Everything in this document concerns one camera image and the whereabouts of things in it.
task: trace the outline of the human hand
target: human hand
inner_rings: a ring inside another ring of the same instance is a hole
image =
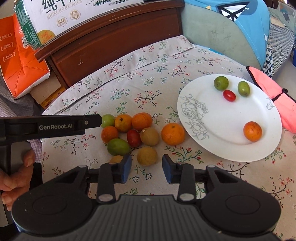
[[[11,211],[13,202],[19,196],[29,191],[35,159],[35,152],[31,149],[25,154],[23,165],[17,172],[9,176],[0,169],[0,190],[4,191],[1,199],[8,211]]]

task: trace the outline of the orange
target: orange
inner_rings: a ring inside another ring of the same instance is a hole
[[[151,127],[152,117],[146,112],[135,114],[131,120],[133,128],[137,131],[141,131],[145,128]]]
[[[131,116],[128,114],[117,116],[114,125],[119,132],[128,132],[131,129]]]
[[[161,130],[161,138],[168,145],[179,145],[185,140],[185,130],[180,124],[169,123]]]
[[[104,143],[108,144],[109,141],[118,137],[118,130],[114,126],[107,126],[104,129],[102,129],[101,139]]]
[[[259,141],[262,136],[261,126],[254,121],[248,122],[244,125],[244,135],[249,141]]]

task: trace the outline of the blue fabric with cartoon print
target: blue fabric with cartoon print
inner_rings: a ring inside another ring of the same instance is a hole
[[[236,23],[263,67],[270,26],[269,11],[263,0],[185,0],[185,2],[220,13]]]

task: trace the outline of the brown wooden furniture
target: brown wooden furniture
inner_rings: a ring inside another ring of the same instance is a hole
[[[62,34],[35,55],[71,87],[114,60],[182,34],[182,0],[151,1],[99,16]]]

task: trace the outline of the ribbed black surface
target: ribbed black surface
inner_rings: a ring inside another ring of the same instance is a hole
[[[16,241],[276,241],[272,234],[254,238],[230,237],[208,226],[192,205],[173,196],[121,196],[98,207],[93,217],[72,233],[34,237],[21,233]]]

